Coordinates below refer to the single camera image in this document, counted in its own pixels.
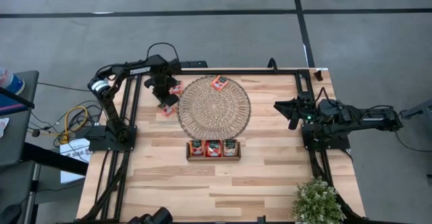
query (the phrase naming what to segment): green plant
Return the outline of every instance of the green plant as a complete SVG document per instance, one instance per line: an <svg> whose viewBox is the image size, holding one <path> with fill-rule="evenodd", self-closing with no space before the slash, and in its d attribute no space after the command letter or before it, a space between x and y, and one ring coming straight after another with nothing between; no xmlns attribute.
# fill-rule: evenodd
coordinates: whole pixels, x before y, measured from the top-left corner
<svg viewBox="0 0 432 224"><path fill-rule="evenodd" d="M297 186L297 200L292 214L297 221L312 224L336 224L344 220L340 204L336 202L336 190L321 178Z"/></svg>

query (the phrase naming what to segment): woven placemat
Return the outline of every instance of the woven placemat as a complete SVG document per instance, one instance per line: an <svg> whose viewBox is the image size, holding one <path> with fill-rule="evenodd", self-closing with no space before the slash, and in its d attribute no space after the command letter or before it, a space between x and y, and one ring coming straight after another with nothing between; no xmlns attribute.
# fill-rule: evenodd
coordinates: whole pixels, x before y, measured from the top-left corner
<svg viewBox="0 0 432 224"><path fill-rule="evenodd" d="M225 140L240 135L250 118L250 101L237 82L227 78L222 90L211 86L216 76L195 80L178 102L178 121L192 139Z"/></svg>

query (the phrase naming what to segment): wooden tabletop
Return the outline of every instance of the wooden tabletop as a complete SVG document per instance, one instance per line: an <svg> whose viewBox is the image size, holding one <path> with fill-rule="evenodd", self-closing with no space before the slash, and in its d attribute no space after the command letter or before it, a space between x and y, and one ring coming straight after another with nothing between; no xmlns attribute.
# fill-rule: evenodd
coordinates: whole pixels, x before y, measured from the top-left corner
<svg viewBox="0 0 432 224"><path fill-rule="evenodd" d="M176 76L176 79L186 86L200 77ZM288 130L287 119L273 108L275 101L297 96L294 76L228 77L245 89L252 107L249 124L237 138L241 141L242 158L233 162L189 163L185 153L189 138L177 115L163 116L151 89L141 86L135 122L138 136L130 156L121 221L145 213L152 215L160 206L168 208L174 221L256 221L263 215L268 221L295 221L291 216L294 191L296 184L312 177L311 164L300 127ZM324 86L329 96L334 97L328 71L323 71L323 78L321 82L312 78L315 96ZM115 97L117 110L122 92ZM364 215L351 160L340 150L327 152L336 189L353 211ZM91 157L77 218L84 216L95 201L104 155L96 152ZM111 156L105 165L101 192L105 189L109 159ZM117 193L112 195L109 217L113 216L116 196Z"/></svg>

